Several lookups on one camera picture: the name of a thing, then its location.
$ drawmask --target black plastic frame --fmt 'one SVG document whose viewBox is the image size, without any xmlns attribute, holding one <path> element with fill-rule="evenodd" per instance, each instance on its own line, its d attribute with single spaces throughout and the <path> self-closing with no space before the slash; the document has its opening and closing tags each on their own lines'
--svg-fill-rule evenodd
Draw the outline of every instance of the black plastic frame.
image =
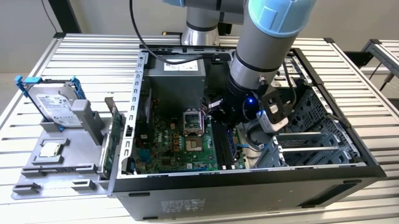
<svg viewBox="0 0 399 224">
<path fill-rule="evenodd" d="M 151 49 L 170 49 L 178 46 L 168 45 L 156 45 L 150 46 Z M 232 47 L 208 47 L 208 46 L 195 46 L 188 47 L 183 46 L 186 49 L 235 49 Z M 303 64 L 308 75 L 312 77 L 314 85 L 319 88 L 323 97 L 335 116 L 347 121 L 334 98 L 331 97 L 328 91 L 324 88 L 322 79 L 315 72 L 308 60 L 306 59 L 300 49 L 291 49 L 296 55 L 300 63 Z M 135 191 L 152 191 L 152 190 L 168 190 L 168 189 L 195 189 L 195 188 L 211 188 L 211 187 L 224 187 L 224 186 L 238 186 L 238 185 L 255 185 L 255 184 L 278 184 L 284 182 L 291 182 L 295 185 L 295 182 L 306 181 L 330 181 L 331 179 L 340 179 L 342 184 L 359 184 L 359 186 L 367 186 L 370 182 L 362 182 L 363 178 L 372 178 L 375 181 L 386 177 L 386 173 L 380 166 L 378 165 L 374 157 L 371 156 L 370 151 L 363 146 L 359 138 L 356 137 L 352 127 L 344 127 L 348 131 L 348 135 L 354 141 L 355 146 L 362 152 L 368 166 L 364 167 L 340 167 L 340 168 L 323 168 L 323 169 L 298 169 L 298 170 L 282 170 L 282 171 L 264 171 L 264 172 L 246 172 L 246 173 L 232 173 L 232 174 L 215 174 L 211 175 L 187 175 L 187 176 L 152 176 L 144 178 L 127 178 L 116 179 L 115 186 L 111 190 L 112 192 L 135 192 Z M 348 193 L 352 193 L 355 190 L 352 187 L 343 188 L 343 190 L 330 190 L 322 194 L 318 198 L 314 199 L 314 203 L 303 202 L 303 207 L 314 207 L 319 204 L 320 200 L 324 202 L 322 204 L 331 203 L 331 200 L 335 198 L 340 199 L 347 196 Z"/>
</svg>

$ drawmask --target white label sticker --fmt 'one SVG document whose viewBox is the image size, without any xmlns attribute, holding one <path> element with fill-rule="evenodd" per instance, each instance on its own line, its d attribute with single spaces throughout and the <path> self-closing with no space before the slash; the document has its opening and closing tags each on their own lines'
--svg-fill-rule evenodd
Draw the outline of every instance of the white label sticker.
<svg viewBox="0 0 399 224">
<path fill-rule="evenodd" d="M 164 213 L 199 211 L 204 209 L 204 205 L 204 198 L 162 201 L 162 210 Z"/>
<path fill-rule="evenodd" d="M 180 62 L 183 59 L 168 59 L 171 62 Z M 199 62 L 192 61 L 184 64 L 168 64 L 164 63 L 163 67 L 164 71 L 198 71 L 199 70 Z"/>
<path fill-rule="evenodd" d="M 77 116 L 71 111 L 67 97 L 57 94 L 37 94 L 36 98 L 53 122 L 64 127 L 81 126 Z"/>
</svg>

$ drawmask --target black cable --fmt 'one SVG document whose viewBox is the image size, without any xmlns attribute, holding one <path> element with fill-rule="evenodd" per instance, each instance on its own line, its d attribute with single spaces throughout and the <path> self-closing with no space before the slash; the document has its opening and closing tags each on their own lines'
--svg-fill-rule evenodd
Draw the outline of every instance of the black cable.
<svg viewBox="0 0 399 224">
<path fill-rule="evenodd" d="M 292 105 L 292 108 L 294 108 L 295 103 L 296 103 L 296 92 L 295 92 L 295 89 L 294 89 L 294 86 L 292 86 L 292 83 L 291 83 L 291 78 L 288 76 L 288 69 L 287 69 L 287 65 L 286 65 L 286 60 L 283 61 L 283 68 L 284 68 L 284 73 L 286 73 L 286 79 L 287 79 L 287 82 L 288 82 L 288 86 L 290 86 L 290 89 L 292 91 L 292 102 L 291 102 L 291 105 Z"/>
<path fill-rule="evenodd" d="M 387 83 L 382 84 L 380 91 L 384 89 L 386 85 L 387 85 Z"/>
<path fill-rule="evenodd" d="M 247 131 L 246 131 L 246 136 L 247 136 L 247 139 L 250 140 L 250 142 L 258 146 L 259 145 L 259 142 L 255 141 L 252 138 L 251 138 L 251 132 L 255 131 L 259 127 L 260 127 L 260 124 L 256 124 L 251 127 L 251 125 L 255 124 L 255 121 L 248 125 L 247 127 Z"/>
<path fill-rule="evenodd" d="M 371 78 L 372 78 L 372 76 L 374 76 L 374 73 L 375 73 L 375 72 L 376 72 L 376 70 L 379 69 L 380 65 L 382 65 L 382 63 L 380 63 L 378 66 L 376 66 L 376 68 L 375 68 L 375 70 L 374 70 L 374 72 L 372 72 L 372 74 L 371 74 L 371 76 L 370 76 L 368 80 L 371 80 Z"/>
<path fill-rule="evenodd" d="M 162 62 L 167 63 L 167 64 L 184 64 L 187 62 L 192 62 L 192 61 L 196 61 L 199 59 L 203 59 L 206 58 L 206 56 L 198 56 L 198 57 L 194 57 L 194 58 L 190 58 L 190 59 L 186 59 L 183 61 L 179 61 L 179 62 L 170 62 L 168 60 L 166 60 L 164 58 L 159 57 L 154 52 L 152 50 L 148 48 L 143 38 L 142 38 L 142 35 L 140 35 L 140 32 L 139 32 L 139 29 L 138 29 L 138 26 L 136 26 L 136 21 L 135 21 L 135 17 L 134 17 L 134 0 L 130 0 L 130 11 L 131 11 L 131 19 L 132 19 L 132 24 L 134 24 L 134 29 L 135 29 L 135 32 L 136 32 L 136 35 L 138 35 L 138 38 L 142 42 L 142 45 L 146 47 L 146 49 L 148 50 L 150 54 L 158 59 L 160 60 Z"/>
<path fill-rule="evenodd" d="M 51 22 L 51 25 L 52 25 L 52 27 L 53 27 L 53 29 L 55 29 L 55 32 L 57 32 L 56 26 L 55 26 L 55 24 L 52 23 L 52 20 L 51 20 L 51 18 L 49 18 L 48 10 L 45 9 L 43 0 L 41 0 L 41 5 L 43 5 L 43 8 L 44 8 L 45 15 L 48 16 L 48 20 L 49 20 L 49 22 Z"/>
</svg>

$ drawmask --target metal rail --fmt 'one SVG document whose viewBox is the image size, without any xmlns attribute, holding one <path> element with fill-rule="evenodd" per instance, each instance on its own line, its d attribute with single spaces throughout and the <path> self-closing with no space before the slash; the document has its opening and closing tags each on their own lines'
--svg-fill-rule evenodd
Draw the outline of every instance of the metal rail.
<svg viewBox="0 0 399 224">
<path fill-rule="evenodd" d="M 178 36 L 147 36 L 144 40 L 150 44 L 180 43 Z M 236 44 L 238 37 L 222 37 L 222 46 Z M 387 179 L 323 209 L 196 217 L 159 222 L 239 223 L 243 220 L 242 223 L 275 224 L 399 223 L 398 111 L 391 108 L 372 84 L 364 80 L 363 73 L 354 67 L 335 44 L 328 44 L 323 39 L 299 38 L 294 47 L 304 52 L 364 145 L 387 172 Z M 138 53 L 139 40 L 135 36 L 67 35 L 64 39 L 52 41 L 31 76 L 65 79 L 76 75 L 83 83 L 85 96 L 92 102 L 92 109 L 100 112 L 102 117 L 110 117 L 104 97 L 114 97 L 120 112 L 128 111 Z M 79 220 L 85 223 L 85 219 L 99 222 L 104 221 L 104 218 L 107 222 L 134 222 L 119 200 L 107 198 L 106 195 L 20 201 L 11 199 L 11 189 L 19 179 L 20 167 L 25 165 L 41 133 L 40 120 L 41 116 L 35 106 L 29 100 L 20 98 L 17 93 L 0 117 L 1 218 L 16 223 L 65 220 L 71 223 Z M 24 215 L 16 216 L 21 209 Z"/>
</svg>

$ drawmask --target small component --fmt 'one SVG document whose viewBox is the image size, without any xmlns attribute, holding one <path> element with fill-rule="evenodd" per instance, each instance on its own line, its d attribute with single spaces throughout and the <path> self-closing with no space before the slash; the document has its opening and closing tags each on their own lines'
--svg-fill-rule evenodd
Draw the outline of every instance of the small component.
<svg viewBox="0 0 399 224">
<path fill-rule="evenodd" d="M 196 134 L 198 136 L 202 136 L 204 134 L 200 111 L 196 111 L 195 109 L 188 109 L 183 113 L 183 128 L 184 136 L 188 136 L 190 134 Z"/>
<path fill-rule="evenodd" d="M 140 148 L 139 149 L 139 156 L 140 156 L 140 160 L 143 162 L 150 162 L 151 161 L 150 149 Z"/>
<path fill-rule="evenodd" d="M 44 144 L 40 150 L 39 157 L 55 157 L 61 148 L 61 144 L 56 142 L 48 142 Z"/>
<path fill-rule="evenodd" d="M 146 162 L 138 162 L 138 165 L 136 165 L 136 167 L 138 168 L 142 168 L 142 169 L 146 169 Z"/>
<path fill-rule="evenodd" d="M 170 166 L 170 165 L 172 164 L 172 160 L 171 160 L 171 159 L 163 159 L 163 160 L 162 160 L 162 164 L 163 164 L 164 166 Z"/>
<path fill-rule="evenodd" d="M 166 156 L 174 156 L 174 152 L 172 152 L 172 150 L 170 149 L 168 151 L 166 151 L 166 152 L 164 152 L 164 155 L 166 155 Z"/>
<path fill-rule="evenodd" d="M 200 152 L 202 148 L 202 137 L 187 137 L 186 138 L 186 150 L 190 152 Z"/>
</svg>

